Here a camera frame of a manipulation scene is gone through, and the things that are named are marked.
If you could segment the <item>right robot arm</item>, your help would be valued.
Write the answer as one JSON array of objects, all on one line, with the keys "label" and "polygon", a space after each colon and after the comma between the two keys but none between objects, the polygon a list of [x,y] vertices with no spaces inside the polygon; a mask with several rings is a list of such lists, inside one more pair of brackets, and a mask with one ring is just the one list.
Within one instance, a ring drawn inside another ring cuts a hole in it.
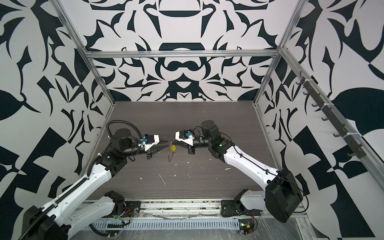
[{"label": "right robot arm", "polygon": [[292,172],[270,167],[248,155],[220,132],[212,120],[202,122],[199,127],[202,130],[199,135],[193,129],[176,132],[173,145],[186,148],[191,155],[197,148],[207,148],[213,158],[238,169],[260,186],[261,191],[246,190],[238,196],[241,207],[248,211],[266,210],[281,223],[297,213],[304,192]]}]

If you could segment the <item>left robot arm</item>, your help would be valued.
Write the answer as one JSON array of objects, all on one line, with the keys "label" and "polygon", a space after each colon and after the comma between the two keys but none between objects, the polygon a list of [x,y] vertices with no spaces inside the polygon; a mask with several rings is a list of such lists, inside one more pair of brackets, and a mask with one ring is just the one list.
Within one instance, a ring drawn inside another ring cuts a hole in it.
[{"label": "left robot arm", "polygon": [[135,138],[126,128],[108,135],[110,142],[105,151],[98,154],[83,177],[42,207],[33,206],[25,212],[21,240],[69,240],[102,217],[122,214],[125,199],[115,191],[81,210],[78,207],[111,180],[128,160],[134,161],[135,156],[142,154],[150,159],[166,148],[167,140],[158,135]]}]

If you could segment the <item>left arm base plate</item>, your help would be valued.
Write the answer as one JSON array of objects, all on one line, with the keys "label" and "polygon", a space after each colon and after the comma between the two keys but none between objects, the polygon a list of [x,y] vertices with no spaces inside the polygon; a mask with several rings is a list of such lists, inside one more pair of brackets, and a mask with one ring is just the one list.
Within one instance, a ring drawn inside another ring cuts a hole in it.
[{"label": "left arm base plate", "polygon": [[141,203],[141,201],[124,201],[123,204],[118,205],[118,216],[121,218],[137,217],[141,211]]}]

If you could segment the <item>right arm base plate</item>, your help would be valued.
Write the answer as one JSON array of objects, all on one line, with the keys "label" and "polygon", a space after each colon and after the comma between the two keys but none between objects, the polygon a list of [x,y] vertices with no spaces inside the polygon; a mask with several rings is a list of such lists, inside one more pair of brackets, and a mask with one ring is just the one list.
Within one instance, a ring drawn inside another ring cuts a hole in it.
[{"label": "right arm base plate", "polygon": [[221,216],[224,218],[235,216],[261,216],[262,210],[247,210],[240,201],[221,200]]}]

